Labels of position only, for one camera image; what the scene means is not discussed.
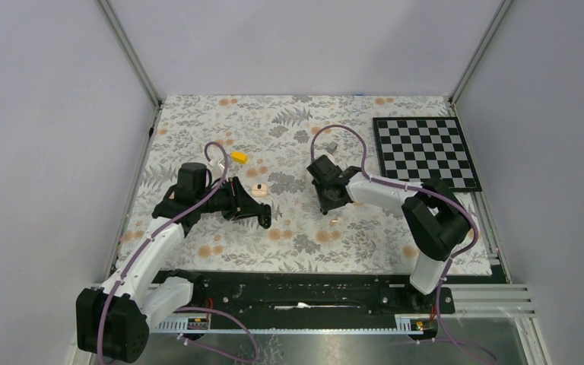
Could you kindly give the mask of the pink earbud charging case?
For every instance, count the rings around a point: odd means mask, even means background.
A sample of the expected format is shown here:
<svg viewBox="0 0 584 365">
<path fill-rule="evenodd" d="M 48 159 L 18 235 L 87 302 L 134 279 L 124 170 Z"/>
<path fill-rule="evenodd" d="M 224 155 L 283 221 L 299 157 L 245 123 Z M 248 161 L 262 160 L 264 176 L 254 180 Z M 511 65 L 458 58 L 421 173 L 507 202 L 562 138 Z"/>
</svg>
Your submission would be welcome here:
<svg viewBox="0 0 584 365">
<path fill-rule="evenodd" d="M 268 187 L 266 184 L 255 184 L 251 188 L 252 196 L 256 198 L 264 198 L 268 195 Z"/>
</svg>

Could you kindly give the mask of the black earbud charging case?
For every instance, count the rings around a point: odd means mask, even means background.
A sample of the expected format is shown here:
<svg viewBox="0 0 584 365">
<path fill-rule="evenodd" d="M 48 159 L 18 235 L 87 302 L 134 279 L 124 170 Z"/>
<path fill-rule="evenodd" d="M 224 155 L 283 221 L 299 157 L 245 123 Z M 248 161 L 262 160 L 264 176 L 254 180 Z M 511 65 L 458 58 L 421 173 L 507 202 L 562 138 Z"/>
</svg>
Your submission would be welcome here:
<svg viewBox="0 0 584 365">
<path fill-rule="evenodd" d="M 258 217 L 259 225 L 264 229 L 269 229 L 272 223 L 271 206 L 268 204 L 261 204 L 260 208 L 261 211 Z"/>
</svg>

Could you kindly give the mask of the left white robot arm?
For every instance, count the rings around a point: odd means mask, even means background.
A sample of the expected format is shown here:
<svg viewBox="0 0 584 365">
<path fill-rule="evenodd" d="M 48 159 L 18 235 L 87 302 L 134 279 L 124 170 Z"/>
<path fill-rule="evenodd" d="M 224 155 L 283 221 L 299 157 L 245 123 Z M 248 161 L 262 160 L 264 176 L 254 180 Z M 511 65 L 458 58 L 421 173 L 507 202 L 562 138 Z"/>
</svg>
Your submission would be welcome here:
<svg viewBox="0 0 584 365">
<path fill-rule="evenodd" d="M 219 213 L 227 221 L 256 218 L 272 223 L 270 205 L 257 202 L 236 177 L 211 180 L 203 163 L 184 163 L 176 183 L 156 205 L 143 243 L 97 289 L 85 288 L 76 300 L 79 349 L 101 358 L 135 362 L 148 336 L 170 314 L 194 313 L 209 303 L 202 276 L 173 270 L 156 289 L 150 286 L 167 256 L 203 214 Z"/>
</svg>

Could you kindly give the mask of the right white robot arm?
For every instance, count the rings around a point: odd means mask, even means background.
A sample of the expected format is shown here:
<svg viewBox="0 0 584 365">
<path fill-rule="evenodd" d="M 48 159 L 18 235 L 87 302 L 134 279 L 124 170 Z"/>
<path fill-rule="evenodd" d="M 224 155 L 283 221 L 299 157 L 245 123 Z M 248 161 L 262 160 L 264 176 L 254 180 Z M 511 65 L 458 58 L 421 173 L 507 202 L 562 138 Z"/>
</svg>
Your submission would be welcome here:
<svg viewBox="0 0 584 365">
<path fill-rule="evenodd" d="M 448 271 L 454 249 L 469 232 L 474 233 L 470 246 L 478 238 L 477 224 L 449 187 L 438 178 L 415 185 L 369 174 L 360 167 L 342 169 L 325 155 L 313 160 L 307 171 L 323 214 L 353 203 L 403 214 L 419 249 L 405 301 L 413 312 L 428 311 L 436 302 L 434 290 Z"/>
</svg>

